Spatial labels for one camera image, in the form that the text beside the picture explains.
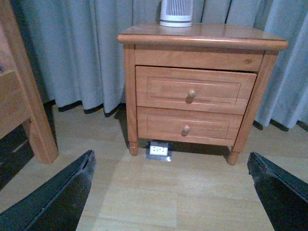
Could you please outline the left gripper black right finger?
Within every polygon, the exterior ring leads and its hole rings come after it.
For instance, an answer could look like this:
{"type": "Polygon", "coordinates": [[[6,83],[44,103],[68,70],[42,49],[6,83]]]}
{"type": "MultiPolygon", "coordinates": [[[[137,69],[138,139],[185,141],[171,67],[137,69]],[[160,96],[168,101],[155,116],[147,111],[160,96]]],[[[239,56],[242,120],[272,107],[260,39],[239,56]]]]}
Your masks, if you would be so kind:
{"type": "Polygon", "coordinates": [[[251,152],[247,161],[257,195],[276,231],[308,229],[308,184],[251,152]]]}

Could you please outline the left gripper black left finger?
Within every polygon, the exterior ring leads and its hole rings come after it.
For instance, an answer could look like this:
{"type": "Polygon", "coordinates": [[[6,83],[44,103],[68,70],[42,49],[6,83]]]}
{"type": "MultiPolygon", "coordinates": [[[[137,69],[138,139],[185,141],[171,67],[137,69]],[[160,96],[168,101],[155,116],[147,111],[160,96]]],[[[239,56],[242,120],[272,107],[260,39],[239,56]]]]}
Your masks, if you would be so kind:
{"type": "Polygon", "coordinates": [[[74,231],[90,193],[95,153],[88,150],[0,214],[2,231],[74,231]]]}

